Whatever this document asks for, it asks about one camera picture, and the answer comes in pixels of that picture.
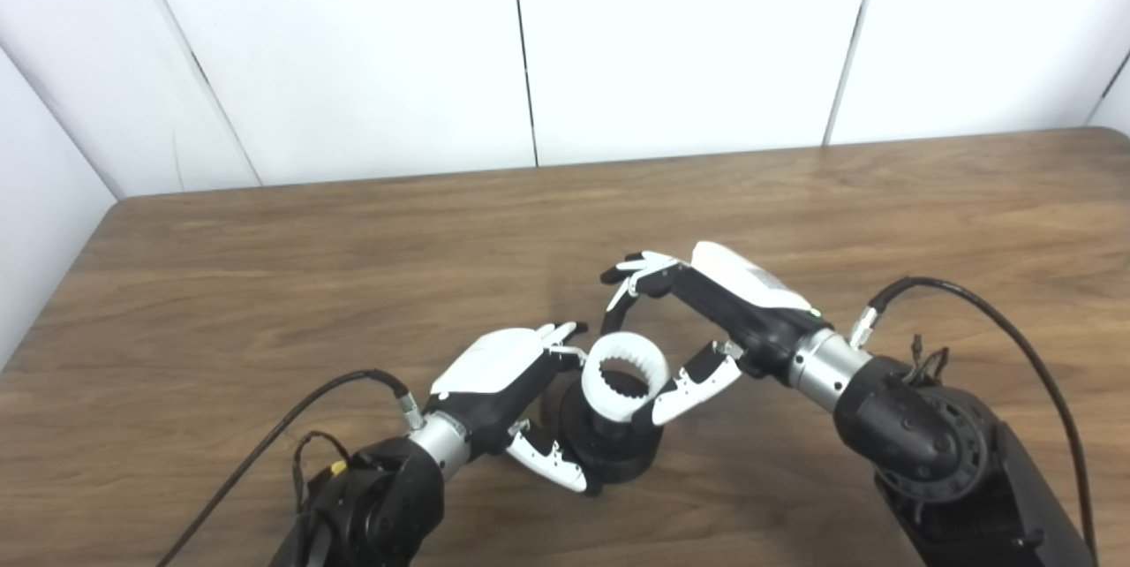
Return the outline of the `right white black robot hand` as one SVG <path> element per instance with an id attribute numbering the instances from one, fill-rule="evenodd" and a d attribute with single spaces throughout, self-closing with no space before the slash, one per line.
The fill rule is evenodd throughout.
<path id="1" fill-rule="evenodd" d="M 655 252 L 626 254 L 599 280 L 618 288 L 606 306 L 601 334 L 621 330 L 638 297 L 673 294 L 727 335 L 703 346 L 633 411 L 631 424 L 641 431 L 673 421 L 744 374 L 774 375 L 786 383 L 788 369 L 807 339 L 832 328 L 809 300 L 766 269 L 711 241 L 699 241 L 689 261 Z"/>

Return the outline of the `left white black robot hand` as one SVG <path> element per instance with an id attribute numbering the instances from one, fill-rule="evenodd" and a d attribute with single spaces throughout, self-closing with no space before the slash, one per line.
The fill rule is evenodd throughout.
<path id="1" fill-rule="evenodd" d="M 596 497 L 602 483 L 524 412 L 565 370 L 588 355 L 570 346 L 584 322 L 498 329 L 480 335 L 432 383 L 423 422 L 409 438 L 426 451 L 444 481 L 484 455 L 508 454 L 572 492 Z"/>

